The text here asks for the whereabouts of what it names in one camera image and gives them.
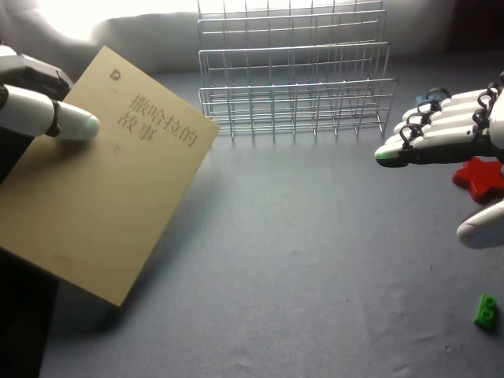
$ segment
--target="red star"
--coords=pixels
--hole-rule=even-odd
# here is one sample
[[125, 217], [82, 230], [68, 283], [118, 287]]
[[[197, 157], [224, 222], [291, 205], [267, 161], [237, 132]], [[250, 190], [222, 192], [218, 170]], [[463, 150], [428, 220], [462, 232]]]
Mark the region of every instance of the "red star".
[[499, 161], [481, 161], [477, 157], [464, 163], [452, 179], [455, 185], [469, 190], [476, 202], [486, 202], [493, 197], [504, 196], [504, 177]]

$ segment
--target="table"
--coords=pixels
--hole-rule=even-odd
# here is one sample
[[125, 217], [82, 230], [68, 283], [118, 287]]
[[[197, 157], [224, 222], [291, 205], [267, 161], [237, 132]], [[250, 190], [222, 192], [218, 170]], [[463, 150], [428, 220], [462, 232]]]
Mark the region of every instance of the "table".
[[[502, 54], [393, 59], [387, 135], [430, 87], [484, 88]], [[198, 106], [197, 73], [157, 76]], [[504, 250], [456, 238], [461, 165], [385, 169], [377, 130], [218, 137], [123, 308], [61, 285], [41, 377], [504, 374], [473, 325]]]

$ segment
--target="book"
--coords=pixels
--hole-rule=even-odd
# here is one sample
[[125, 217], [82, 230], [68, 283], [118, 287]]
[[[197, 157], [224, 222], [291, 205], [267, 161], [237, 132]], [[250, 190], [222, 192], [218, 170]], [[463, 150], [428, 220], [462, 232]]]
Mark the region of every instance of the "book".
[[119, 306], [219, 127], [108, 47], [65, 102], [100, 132], [34, 140], [0, 185], [0, 247]]

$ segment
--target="metal wire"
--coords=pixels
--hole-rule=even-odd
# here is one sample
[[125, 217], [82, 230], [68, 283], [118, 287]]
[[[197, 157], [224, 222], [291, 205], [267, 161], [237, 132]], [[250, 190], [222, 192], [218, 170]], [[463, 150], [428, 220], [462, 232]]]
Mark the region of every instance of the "metal wire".
[[385, 132], [396, 82], [379, 1], [243, 10], [198, 2], [202, 112], [232, 137], [378, 127]]

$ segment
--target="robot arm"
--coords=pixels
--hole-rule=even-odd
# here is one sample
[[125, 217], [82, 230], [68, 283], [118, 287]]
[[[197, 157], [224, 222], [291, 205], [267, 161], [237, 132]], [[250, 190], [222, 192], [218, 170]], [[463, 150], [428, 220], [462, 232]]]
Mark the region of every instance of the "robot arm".
[[[500, 87], [491, 84], [487, 90], [456, 94], [449, 96], [450, 101], [409, 110], [406, 122], [398, 124], [395, 134], [375, 152], [376, 161], [384, 167], [454, 163], [474, 156], [504, 162], [504, 96], [500, 92]], [[457, 236], [470, 248], [504, 245], [504, 201], [466, 219]]]
[[98, 119], [57, 101], [72, 85], [60, 69], [0, 46], [0, 127], [34, 137], [93, 139]]

